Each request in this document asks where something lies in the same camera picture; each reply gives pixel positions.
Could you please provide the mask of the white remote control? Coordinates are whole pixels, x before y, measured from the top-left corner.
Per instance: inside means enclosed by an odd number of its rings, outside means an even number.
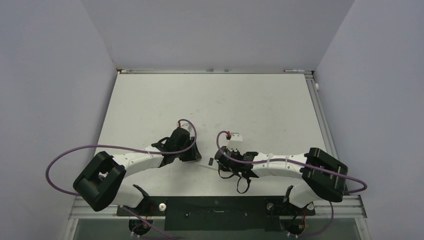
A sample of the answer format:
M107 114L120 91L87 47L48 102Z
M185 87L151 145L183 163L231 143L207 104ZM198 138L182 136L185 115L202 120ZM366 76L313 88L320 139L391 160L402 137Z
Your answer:
M212 157L207 158L207 159L202 159L202 160L198 161L197 163L201 167L209 169L209 170L213 170L213 171L218 171L218 168L219 168L219 164Z

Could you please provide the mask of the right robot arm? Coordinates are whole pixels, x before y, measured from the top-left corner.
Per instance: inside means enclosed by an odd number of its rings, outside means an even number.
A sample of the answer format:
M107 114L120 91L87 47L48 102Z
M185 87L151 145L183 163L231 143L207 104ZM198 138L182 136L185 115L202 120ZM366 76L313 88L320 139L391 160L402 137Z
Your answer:
M240 154L225 146L214 156L219 170L246 179L287 177L300 182L287 188L282 207L289 214L317 200L340 203L344 197L348 167L316 147L298 155L272 155L256 151Z

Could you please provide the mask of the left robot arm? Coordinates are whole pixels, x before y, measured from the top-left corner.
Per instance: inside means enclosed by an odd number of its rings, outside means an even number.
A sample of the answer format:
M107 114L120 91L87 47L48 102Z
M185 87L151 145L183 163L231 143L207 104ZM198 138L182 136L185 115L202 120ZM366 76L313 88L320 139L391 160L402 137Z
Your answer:
M148 169L161 168L179 159L197 162L202 156L192 127L177 127L169 137L164 137L142 152L108 154L98 152L73 183L73 189L96 212L109 205L129 207L136 215L148 211L148 193L140 186L123 184L124 178Z

